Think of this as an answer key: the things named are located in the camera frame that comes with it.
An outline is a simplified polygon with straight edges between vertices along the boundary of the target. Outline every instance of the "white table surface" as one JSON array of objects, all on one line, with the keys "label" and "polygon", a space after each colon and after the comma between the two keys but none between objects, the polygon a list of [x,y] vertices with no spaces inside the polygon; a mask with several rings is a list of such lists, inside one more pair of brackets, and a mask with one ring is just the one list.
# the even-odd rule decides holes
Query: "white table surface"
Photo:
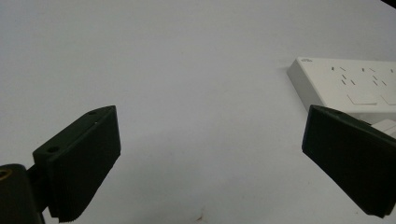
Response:
[{"label": "white table surface", "polygon": [[[396,60],[375,0],[0,2],[0,164],[116,105],[121,156],[74,223],[396,223],[301,150],[297,56]],[[45,212],[47,223],[57,223]]]}]

